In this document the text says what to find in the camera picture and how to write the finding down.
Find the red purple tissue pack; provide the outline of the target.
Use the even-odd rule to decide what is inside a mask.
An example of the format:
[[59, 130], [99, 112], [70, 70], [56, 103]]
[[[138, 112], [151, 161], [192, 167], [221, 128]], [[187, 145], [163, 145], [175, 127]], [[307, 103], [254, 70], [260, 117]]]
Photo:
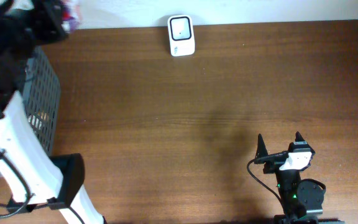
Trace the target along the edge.
[[81, 23], [80, 0], [63, 0], [63, 24], [66, 33], [77, 30]]

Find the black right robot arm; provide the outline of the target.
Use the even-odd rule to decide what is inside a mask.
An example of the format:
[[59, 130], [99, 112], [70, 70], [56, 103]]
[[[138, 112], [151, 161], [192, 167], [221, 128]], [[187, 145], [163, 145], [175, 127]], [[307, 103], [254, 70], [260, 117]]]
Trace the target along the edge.
[[[282, 215], [275, 215], [274, 223], [342, 223], [335, 218], [320, 219], [323, 214], [326, 186], [314, 179], [302, 179], [300, 172], [311, 165], [315, 155], [314, 149], [295, 133], [295, 140], [286, 151], [269, 154], [261, 134], [257, 137], [257, 150], [254, 159], [247, 164], [248, 173], [263, 187], [274, 194], [282, 209]], [[277, 180], [275, 192], [250, 170], [250, 164], [262, 164], [264, 174], [274, 174]]]

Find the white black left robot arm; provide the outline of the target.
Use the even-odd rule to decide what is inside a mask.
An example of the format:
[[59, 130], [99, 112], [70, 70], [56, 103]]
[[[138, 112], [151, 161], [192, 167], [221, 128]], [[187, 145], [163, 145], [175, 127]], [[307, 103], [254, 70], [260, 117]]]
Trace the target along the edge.
[[51, 154], [61, 88], [42, 47], [79, 23], [78, 1], [0, 1], [0, 174], [12, 192], [5, 218], [49, 208], [68, 223], [106, 221], [86, 192], [82, 156]]

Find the grey plastic mesh basket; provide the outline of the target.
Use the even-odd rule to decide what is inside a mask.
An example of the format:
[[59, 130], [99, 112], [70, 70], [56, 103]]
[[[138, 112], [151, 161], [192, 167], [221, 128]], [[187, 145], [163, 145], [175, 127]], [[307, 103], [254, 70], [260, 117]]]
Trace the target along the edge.
[[23, 98], [26, 118], [45, 153], [53, 149], [55, 125], [60, 101], [60, 81], [41, 47], [36, 47], [26, 61], [20, 61], [21, 74], [16, 79]]

